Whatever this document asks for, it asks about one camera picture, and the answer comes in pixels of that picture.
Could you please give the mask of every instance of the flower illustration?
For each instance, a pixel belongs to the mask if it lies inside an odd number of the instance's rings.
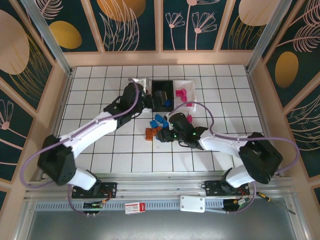
[[[189,26],[189,16],[191,6],[196,5],[205,5],[205,4],[216,4],[220,0],[186,0],[186,3],[189,5],[188,12],[186,14],[186,25],[185,25],[185,50],[188,50],[188,26]]]
[[[175,12],[172,15],[170,12],[168,12],[165,14],[165,19],[166,19],[166,22],[168,23],[169,28],[170,28],[173,50],[176,50],[175,43],[174,43],[174,37],[172,34],[172,29],[184,26],[186,24],[186,22],[183,21],[183,17],[181,16],[181,12],[179,12],[179,13]]]
[[[195,32],[195,41],[194,41],[194,49],[197,50],[197,38],[198,34],[208,33],[217,30],[217,24],[214,24],[216,21],[215,13],[202,13],[199,18],[199,12],[192,14],[192,23]]]
[[[26,136],[23,136],[22,134],[14,131],[10,128],[10,121],[11,121],[13,112],[14,112],[14,104],[10,101],[8,101],[5,104],[5,102],[2,99],[0,99],[0,133],[1,133],[1,130],[4,130],[4,131],[9,130],[9,131],[13,132],[14,134],[26,139],[27,138]],[[2,138],[0,138],[0,142],[4,143],[6,145],[9,145],[13,148],[19,149],[19,150],[23,149],[22,147],[15,145],[11,142],[8,142]]]

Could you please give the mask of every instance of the white tiled floor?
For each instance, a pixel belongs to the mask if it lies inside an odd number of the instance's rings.
[[[262,132],[254,99],[242,65],[159,65],[78,67],[60,127],[60,135],[83,126],[122,94],[128,78],[192,80],[197,101],[214,116],[213,130],[231,135]],[[208,127],[204,108],[190,112],[193,125]],[[76,165],[93,173],[226,171],[242,164],[221,152],[184,148],[177,142],[145,140],[155,113],[143,113],[87,147]]]

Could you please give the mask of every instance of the pink block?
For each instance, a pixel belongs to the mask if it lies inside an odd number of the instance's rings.
[[[187,101],[187,97],[186,97],[186,96],[181,96],[181,101],[182,101],[183,103],[185,103],[185,102]]]
[[[186,96],[187,95],[187,90],[185,90],[184,88],[181,89],[182,95]]]
[[[191,115],[188,115],[186,117],[187,121],[191,124],[192,123],[192,116]]]
[[[176,95],[177,97],[181,97],[181,96],[183,96],[183,93],[182,93],[181,90],[175,90],[175,95]]]

